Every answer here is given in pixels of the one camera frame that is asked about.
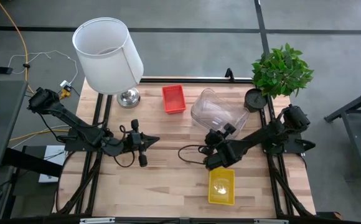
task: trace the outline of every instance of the white lampshade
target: white lampshade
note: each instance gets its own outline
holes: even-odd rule
[[[127,26],[114,18],[97,18],[82,24],[73,45],[92,89],[112,95],[135,87],[143,63]]]

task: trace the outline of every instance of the wooden tabletop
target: wooden tabletop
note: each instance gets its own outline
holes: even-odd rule
[[[140,84],[140,104],[124,109],[113,97],[108,127],[117,138],[119,125],[130,129],[132,119],[139,120],[139,131],[159,136],[160,141],[147,150],[148,166],[141,168],[136,158],[129,168],[118,166],[112,157],[104,156],[96,190],[94,216],[112,217],[193,217],[193,218],[274,218],[275,211],[266,156],[261,146],[251,148],[235,170],[235,205],[208,203],[209,172],[204,166],[188,164],[177,156],[177,150],[188,144],[203,144],[207,129],[192,122],[190,109],[205,88],[232,105],[243,106],[249,84],[183,84],[186,110],[166,114],[162,105],[161,87],[165,83]],[[91,123],[98,93],[85,81],[77,109],[77,116]],[[103,100],[101,117],[105,110]],[[276,114],[290,104],[288,97],[273,101]],[[261,128],[259,113],[251,113],[237,139]],[[182,154],[186,159],[202,161],[203,154],[189,148]],[[118,156],[122,164],[129,164],[132,155]],[[70,199],[80,184],[85,153],[77,152],[64,168],[59,187],[59,207]],[[289,186],[304,206],[315,213],[305,165],[296,155],[284,155]],[[284,194],[280,190],[283,211]]]

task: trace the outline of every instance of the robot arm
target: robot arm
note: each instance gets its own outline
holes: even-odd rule
[[[68,141],[81,142],[81,149],[84,147],[93,148],[96,151],[102,150],[109,156],[139,151],[139,165],[141,167],[148,164],[144,152],[159,140],[159,137],[139,133],[139,123],[136,119],[131,122],[132,130],[124,132],[127,136],[123,139],[116,139],[109,129],[86,124],[86,122],[67,110],[60,103],[59,95],[52,90],[38,88],[35,95],[29,100],[27,109],[33,113],[51,114],[68,124],[73,129],[70,130],[70,133],[75,133],[72,136],[73,138]]]
[[[205,167],[208,170],[223,166],[229,167],[241,160],[247,151],[257,144],[262,144],[271,153],[272,149],[282,146],[289,134],[301,133],[307,129],[310,122],[300,107],[289,105],[283,109],[280,115],[269,122],[269,124],[242,140],[225,140],[225,138],[235,131],[235,128],[227,124],[225,134],[220,131],[210,130],[205,137],[207,147],[202,149],[202,153],[207,155],[204,159]]]

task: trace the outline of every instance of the transparent plastic bin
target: transparent plastic bin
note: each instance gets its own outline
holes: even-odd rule
[[[233,139],[244,127],[250,112],[243,107],[230,105],[226,101],[218,98],[215,92],[207,88],[199,98],[194,102],[192,109],[192,118],[202,126],[216,131],[225,132],[224,126],[230,123],[236,128],[236,131],[229,135],[227,139]]]

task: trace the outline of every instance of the potted plant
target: potted plant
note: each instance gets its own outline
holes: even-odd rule
[[[273,99],[278,95],[289,96],[292,93],[297,96],[299,89],[306,88],[306,84],[312,80],[313,70],[299,58],[300,55],[302,52],[289,44],[286,44],[284,49],[281,46],[280,49],[272,49],[271,53],[263,53],[261,58],[252,64],[253,83],[258,89],[247,92],[245,106],[260,109],[265,102],[261,96],[269,95]]]

